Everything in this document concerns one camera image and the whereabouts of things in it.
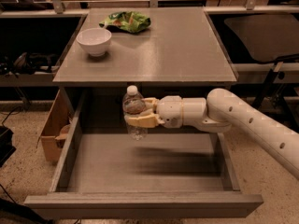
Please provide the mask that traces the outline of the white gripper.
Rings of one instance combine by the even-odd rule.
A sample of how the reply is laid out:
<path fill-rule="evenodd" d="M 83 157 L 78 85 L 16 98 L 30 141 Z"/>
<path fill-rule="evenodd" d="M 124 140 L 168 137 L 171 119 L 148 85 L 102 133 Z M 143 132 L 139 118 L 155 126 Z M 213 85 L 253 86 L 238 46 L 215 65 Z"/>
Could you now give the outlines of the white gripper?
<path fill-rule="evenodd" d="M 154 97 L 143 99 L 147 109 L 156 109 L 156 114 L 146 116 L 125 115 L 125 121 L 135 127 L 155 128 L 163 125 L 165 128 L 180 128 L 182 126 L 182 98 L 180 96 L 165 96 L 160 101 Z"/>

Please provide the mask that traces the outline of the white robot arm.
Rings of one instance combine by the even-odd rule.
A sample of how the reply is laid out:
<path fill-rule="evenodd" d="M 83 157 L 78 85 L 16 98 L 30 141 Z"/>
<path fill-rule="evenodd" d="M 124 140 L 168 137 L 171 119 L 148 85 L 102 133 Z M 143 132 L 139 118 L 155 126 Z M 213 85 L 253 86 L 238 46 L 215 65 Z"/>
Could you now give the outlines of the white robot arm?
<path fill-rule="evenodd" d="M 144 98 L 124 112 L 127 124 L 155 128 L 192 126 L 223 133 L 233 125 L 255 140 L 293 176 L 299 178 L 299 133 L 269 118 L 235 94 L 214 89 L 206 98 Z"/>

